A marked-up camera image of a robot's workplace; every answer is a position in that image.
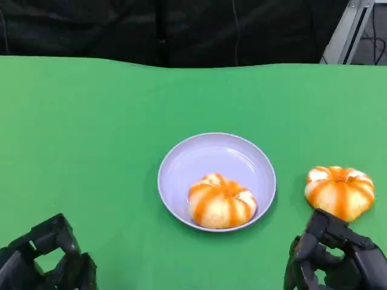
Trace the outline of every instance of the orange sauce stripe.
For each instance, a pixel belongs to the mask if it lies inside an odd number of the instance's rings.
[[[320,193],[320,191],[323,190],[324,187],[326,187],[331,181],[327,179],[327,180],[320,180],[320,181],[316,181],[316,182],[318,182],[319,184],[314,189],[312,189],[312,191],[309,192],[309,195],[307,196],[308,201],[313,206],[316,203],[316,199],[317,199],[317,196]]]
[[[361,187],[360,185],[358,184],[350,184],[350,187],[356,189],[358,192],[360,192],[360,194],[367,199],[367,201],[369,202],[369,207],[371,207],[371,204],[374,202],[374,197],[371,196],[371,193],[368,192],[367,190],[365,190],[363,187]]]
[[[344,182],[336,183],[336,208],[334,215],[346,220],[347,219],[347,204],[348,204],[348,189]]]

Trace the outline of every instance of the cable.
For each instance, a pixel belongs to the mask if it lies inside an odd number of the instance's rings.
[[[387,57],[387,54],[386,54],[386,41],[383,39],[383,38],[380,38],[380,37],[377,37],[376,38],[376,41],[381,41],[382,44],[383,44],[383,48],[380,49],[375,43],[374,43],[374,38],[373,37],[362,37],[360,40],[370,40],[371,43],[373,44],[374,48],[376,48],[377,50],[380,51],[380,55],[379,57],[376,59],[376,61],[374,62],[374,65],[378,65],[379,62],[380,62],[380,59],[382,59],[382,56],[385,55]]]
[[[4,14],[2,14],[1,8],[0,8],[0,20],[1,20],[2,30],[3,30],[3,34],[4,34],[5,53],[8,55],[8,54],[10,54],[10,51],[8,49],[7,27],[5,26]]]
[[[367,40],[369,40],[372,44],[374,44],[374,38],[373,37],[371,37],[371,36],[369,36],[369,34],[367,33],[367,31],[366,30],[364,30],[364,34],[365,34],[365,36],[366,37],[362,37],[361,39],[367,39]],[[380,41],[382,41],[382,42],[386,42],[383,38],[377,38],[377,40],[380,40]],[[382,54],[384,54],[386,57],[387,57],[387,52],[384,50],[381,50],[378,46],[376,46],[376,48],[382,53]]]
[[[304,4],[305,4],[305,6],[308,10],[308,13],[309,13],[311,34],[313,35],[313,42],[314,42],[314,46],[316,49],[316,54],[318,54],[319,51],[321,51],[321,49],[320,49],[319,41],[317,39],[316,24],[314,23],[312,8],[310,7],[309,0],[304,0]],[[321,55],[321,57],[324,60],[325,64],[327,65],[328,62],[324,56],[324,51],[322,53],[323,53],[323,55]]]
[[[236,29],[237,29],[237,33],[238,33],[238,36],[236,38],[235,48],[234,48],[234,61],[235,61],[235,66],[239,66],[239,64],[238,64],[238,48],[239,48],[239,40],[241,38],[241,27],[239,26],[238,15],[236,15],[235,0],[232,0],[232,9],[234,12],[235,25],[236,25]]]
[[[371,37],[366,30],[364,30],[364,34],[366,37],[362,37],[361,40],[369,40],[374,48],[374,65],[378,65],[380,62],[380,59],[382,59],[383,55],[387,57],[386,53],[386,40],[377,37],[376,33],[376,25],[375,25],[375,12],[376,12],[376,4],[374,4],[372,9],[372,30],[373,30],[373,36]],[[380,41],[383,44],[383,48],[380,49],[380,47],[377,46],[377,42]],[[376,58],[376,50],[380,51],[380,55],[378,58]]]
[[[376,28],[375,28],[375,10],[376,10],[376,4],[374,4],[372,8],[372,29],[374,30],[374,64],[377,65],[376,62]]]

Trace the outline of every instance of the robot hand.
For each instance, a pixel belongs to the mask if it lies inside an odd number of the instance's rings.
[[[327,252],[341,249],[345,255]],[[327,274],[320,285],[315,270]],[[316,209],[301,237],[290,247],[284,289],[293,290],[384,290],[387,289],[387,260],[371,239],[348,228],[348,223]]]
[[[44,273],[34,259],[58,248],[65,255],[55,269]],[[97,290],[96,269],[58,214],[0,249],[0,290]]]

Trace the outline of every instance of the plate rim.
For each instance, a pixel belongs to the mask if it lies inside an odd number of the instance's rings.
[[[177,214],[174,213],[174,211],[172,211],[169,206],[167,205],[166,201],[164,200],[164,197],[163,195],[161,194],[161,178],[160,178],[160,175],[161,175],[161,171],[163,170],[163,167],[165,165],[165,162],[166,160],[168,159],[168,157],[171,155],[171,153],[178,147],[180,147],[183,143],[185,142],[188,142],[190,141],[191,139],[194,139],[194,138],[198,138],[198,137],[202,137],[202,136],[206,136],[206,135],[224,135],[224,136],[228,136],[228,137],[232,137],[232,138],[237,138],[237,139],[240,139],[244,142],[247,142],[249,143],[250,145],[252,145],[256,150],[258,150],[262,155],[263,157],[266,159],[266,161],[268,162],[269,166],[270,166],[270,170],[272,171],[272,174],[273,174],[273,193],[272,193],[272,196],[270,198],[270,202],[268,203],[268,205],[263,209],[262,212],[260,212],[260,214],[257,214],[256,217],[254,217],[253,219],[251,219],[250,221],[246,222],[245,224],[242,224],[238,227],[233,227],[233,228],[205,228],[205,227],[201,227],[197,224],[195,224],[194,222],[190,223],[188,221],[185,221],[184,219],[180,218]],[[276,189],[277,189],[277,178],[276,178],[276,173],[275,173],[275,170],[274,170],[274,167],[273,167],[273,164],[270,162],[269,158],[266,156],[266,154],[257,146],[255,145],[254,143],[252,143],[251,141],[243,138],[243,137],[240,137],[240,136],[237,136],[237,135],[234,135],[234,134],[230,134],[230,133],[223,133],[223,132],[208,132],[208,133],[202,133],[202,134],[197,134],[197,135],[193,135],[193,136],[190,136],[186,139],[184,139],[183,141],[180,141],[179,143],[177,143],[172,149],[170,149],[168,151],[168,153],[164,156],[163,158],[163,161],[161,162],[160,164],[160,167],[158,168],[158,173],[157,173],[157,189],[158,189],[158,195],[160,195],[160,198],[161,198],[161,201],[164,203],[164,206],[168,209],[168,211],[170,213],[172,213],[175,218],[177,218],[180,222],[183,222],[184,224],[190,226],[190,227],[193,227],[193,228],[196,228],[197,230],[201,230],[201,231],[209,231],[209,232],[213,232],[213,233],[224,233],[224,232],[228,232],[228,231],[236,231],[236,230],[240,230],[242,228],[245,228],[245,227],[248,227],[249,225],[251,225],[252,223],[256,222],[259,218],[261,218],[265,213],[266,211],[270,208],[270,206],[272,205],[273,203],[273,200],[276,196]]]

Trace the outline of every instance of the green tablecloth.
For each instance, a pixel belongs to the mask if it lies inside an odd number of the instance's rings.
[[[352,228],[387,251],[386,76],[366,66],[2,57],[0,245],[62,212],[101,289],[281,289],[290,242],[312,213],[305,175],[337,164],[374,178],[376,203]],[[212,131],[254,142],[276,170],[271,209],[245,230],[193,230],[158,197],[167,151]]]

